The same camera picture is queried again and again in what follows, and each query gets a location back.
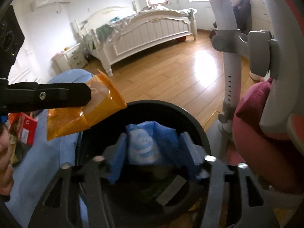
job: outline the bed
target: bed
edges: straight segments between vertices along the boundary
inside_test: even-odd
[[[112,77],[111,65],[139,51],[191,34],[196,40],[195,13],[192,8],[177,11],[158,6],[135,13],[129,7],[108,7],[90,16],[83,26],[75,23],[90,54]],[[109,23],[118,17],[122,19]]]

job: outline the person's hand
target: person's hand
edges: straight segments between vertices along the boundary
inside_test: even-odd
[[[13,188],[12,147],[6,125],[0,125],[0,194],[8,196]]]

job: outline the screw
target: screw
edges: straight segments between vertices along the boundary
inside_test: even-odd
[[[47,94],[45,92],[41,92],[40,95],[39,95],[39,98],[41,100],[44,100],[46,96],[47,96]]]
[[[67,170],[71,167],[71,164],[70,163],[63,163],[60,168],[63,169],[63,170]]]
[[[238,167],[241,168],[241,169],[247,169],[247,168],[248,168],[248,164],[239,163],[239,164],[238,164]]]
[[[207,160],[209,162],[214,162],[214,161],[216,161],[216,157],[212,156],[212,155],[206,155],[205,160]]]
[[[95,162],[101,162],[101,161],[104,161],[104,156],[102,156],[102,155],[98,155],[98,156],[95,156],[94,158],[93,158],[93,161],[95,161]]]

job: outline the nightstand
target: nightstand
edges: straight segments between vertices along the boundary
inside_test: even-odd
[[[88,63],[81,52],[80,43],[71,46],[60,56],[56,57],[55,61],[62,72],[71,69],[82,69]]]

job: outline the bedding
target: bedding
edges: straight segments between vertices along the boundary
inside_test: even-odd
[[[97,37],[102,44],[107,44],[113,39],[113,37],[117,33],[122,31],[127,25],[129,25],[132,20],[135,20],[138,15],[143,14],[143,13],[147,13],[147,14],[154,13],[155,11],[161,11],[161,10],[170,10],[170,11],[174,11],[177,13],[181,13],[181,14],[184,14],[185,17],[190,17],[191,10],[193,10],[194,13],[197,12],[197,10],[194,8],[183,9],[183,10],[172,10],[172,9],[168,9],[161,5],[146,6],[139,13],[124,17],[122,19],[120,19],[119,17],[116,17],[116,18],[112,19],[111,21],[109,21],[109,23],[97,28],[96,29]],[[88,33],[86,36],[84,36],[85,45],[90,52],[95,49],[93,38],[94,37],[93,37],[92,33]]]

